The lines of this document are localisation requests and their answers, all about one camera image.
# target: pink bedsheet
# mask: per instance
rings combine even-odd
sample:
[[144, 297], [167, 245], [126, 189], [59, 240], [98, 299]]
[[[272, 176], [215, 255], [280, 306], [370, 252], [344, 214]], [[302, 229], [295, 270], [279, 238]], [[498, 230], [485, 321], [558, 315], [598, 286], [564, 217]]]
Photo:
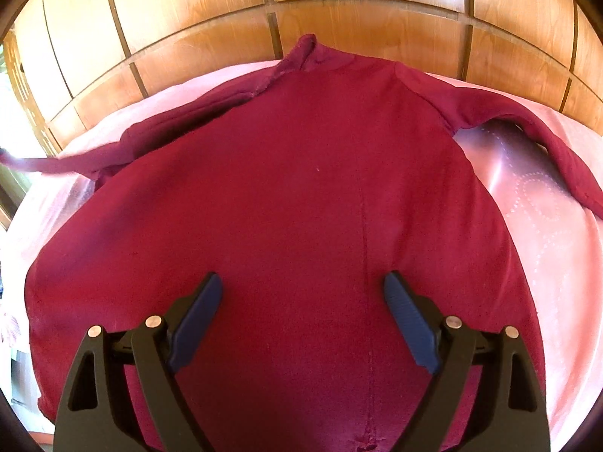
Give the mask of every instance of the pink bedsheet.
[[[135, 122], [275, 63], [233, 66], [171, 87], [108, 116], [75, 139], [63, 154], [117, 141]], [[455, 86], [474, 87], [438, 78]], [[544, 105], [510, 97], [548, 124], [602, 184], [601, 137]], [[528, 278], [543, 335], [552, 449], [559, 451], [603, 388], [603, 346], [599, 343], [603, 331], [603, 221], [568, 194], [546, 151], [518, 128], [492, 121], [478, 129], [460, 131], [455, 140], [505, 216]], [[3, 306], [19, 323], [21, 336], [16, 346], [22, 350], [28, 348], [23, 300], [27, 270], [46, 241], [92, 195], [92, 187], [77, 174], [40, 177], [8, 230], [0, 253]]]

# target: blue gripper pad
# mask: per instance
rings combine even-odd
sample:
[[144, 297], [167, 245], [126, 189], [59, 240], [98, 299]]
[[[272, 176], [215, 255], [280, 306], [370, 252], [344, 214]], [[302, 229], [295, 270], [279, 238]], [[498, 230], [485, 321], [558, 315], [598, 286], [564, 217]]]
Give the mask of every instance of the blue gripper pad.
[[425, 367], [432, 375], [438, 372], [442, 364], [438, 339], [406, 287], [393, 273], [385, 277], [384, 295], [416, 364]]
[[172, 334], [168, 367], [173, 374], [191, 363], [221, 300], [222, 280], [214, 273]]

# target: silver screw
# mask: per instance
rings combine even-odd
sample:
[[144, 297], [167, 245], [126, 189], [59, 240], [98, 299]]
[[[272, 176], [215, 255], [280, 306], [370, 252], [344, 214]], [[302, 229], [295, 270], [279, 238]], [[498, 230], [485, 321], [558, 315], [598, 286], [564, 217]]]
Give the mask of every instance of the silver screw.
[[462, 321], [458, 316], [448, 316], [446, 318], [446, 326], [453, 330], [458, 330], [462, 326]]
[[102, 332], [103, 332], [103, 329], [99, 325], [94, 325], [94, 326], [90, 327], [90, 329], [88, 330], [88, 336], [90, 338], [96, 338]]
[[509, 338], [517, 338], [519, 336], [519, 330], [515, 326], [507, 326], [505, 333]]
[[161, 324], [161, 316], [149, 316], [145, 321], [147, 328], [157, 328]]

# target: garment sleeve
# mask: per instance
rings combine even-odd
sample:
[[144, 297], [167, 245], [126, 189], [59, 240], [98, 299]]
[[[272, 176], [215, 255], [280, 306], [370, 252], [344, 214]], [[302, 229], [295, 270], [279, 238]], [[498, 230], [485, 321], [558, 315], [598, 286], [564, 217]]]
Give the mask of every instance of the garment sleeve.
[[546, 147], [568, 190], [583, 206], [603, 219], [603, 192], [583, 160], [534, 113], [514, 100], [487, 90], [457, 88], [400, 64], [397, 76], [442, 115], [454, 135], [491, 119], [516, 123], [531, 140]]

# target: red garment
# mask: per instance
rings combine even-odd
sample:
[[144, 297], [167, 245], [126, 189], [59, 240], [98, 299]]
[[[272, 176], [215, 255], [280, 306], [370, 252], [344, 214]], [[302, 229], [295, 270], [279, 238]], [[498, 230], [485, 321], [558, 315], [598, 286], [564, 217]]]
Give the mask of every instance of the red garment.
[[[275, 68], [134, 125], [120, 143], [38, 162], [103, 185], [28, 274], [40, 409], [55, 418], [91, 325], [135, 327], [209, 271], [222, 277], [222, 303], [177, 380], [218, 452], [390, 450], [429, 381], [384, 303], [394, 269], [473, 328], [519, 328], [544, 389], [519, 257], [451, 138], [493, 117], [546, 146], [568, 189], [602, 217], [592, 173], [523, 106], [314, 36]], [[461, 437], [475, 377], [446, 446]]]

